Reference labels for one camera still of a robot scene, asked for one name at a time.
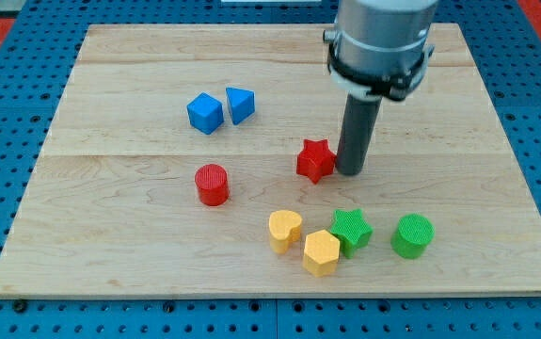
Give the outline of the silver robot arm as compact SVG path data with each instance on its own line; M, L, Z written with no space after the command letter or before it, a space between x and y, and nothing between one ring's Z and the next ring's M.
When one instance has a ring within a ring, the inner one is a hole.
M336 170L364 166L383 99L402 102L422 82L435 46L428 44L438 0L342 0L323 33L326 66L347 92Z

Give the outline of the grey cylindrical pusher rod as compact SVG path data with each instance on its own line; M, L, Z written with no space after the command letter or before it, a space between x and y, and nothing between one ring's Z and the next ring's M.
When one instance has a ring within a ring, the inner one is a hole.
M362 171L380 105L380 98L363 101L347 97L335 165L340 174L355 176Z

